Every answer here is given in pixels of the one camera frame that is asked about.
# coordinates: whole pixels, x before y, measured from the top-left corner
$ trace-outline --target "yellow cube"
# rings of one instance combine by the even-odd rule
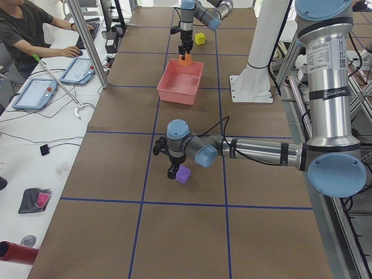
[[[195,43],[197,45],[202,45],[205,43],[205,35],[203,33],[195,34]]]

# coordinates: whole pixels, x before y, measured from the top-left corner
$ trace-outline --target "white pole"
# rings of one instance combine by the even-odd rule
[[[230,76],[233,102],[273,102],[266,66],[270,62],[289,2],[263,0],[247,66],[239,76]]]

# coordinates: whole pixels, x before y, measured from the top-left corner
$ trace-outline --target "metal disc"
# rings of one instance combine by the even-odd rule
[[[26,237],[24,237],[22,240],[21,240],[21,244],[24,245],[24,246],[27,246],[27,247],[33,247],[36,243],[36,236],[35,235],[28,235]]]

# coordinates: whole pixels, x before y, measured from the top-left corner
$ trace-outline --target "green cable tip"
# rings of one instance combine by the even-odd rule
[[[37,56],[36,54],[33,54],[33,58],[35,58],[35,60],[36,60],[37,62],[39,62],[39,61],[40,61],[40,57],[39,57],[39,56]]]

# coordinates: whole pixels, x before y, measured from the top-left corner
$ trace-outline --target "red cylinder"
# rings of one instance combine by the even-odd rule
[[[0,260],[11,263],[33,265],[39,249],[15,244],[8,241],[0,242]]]

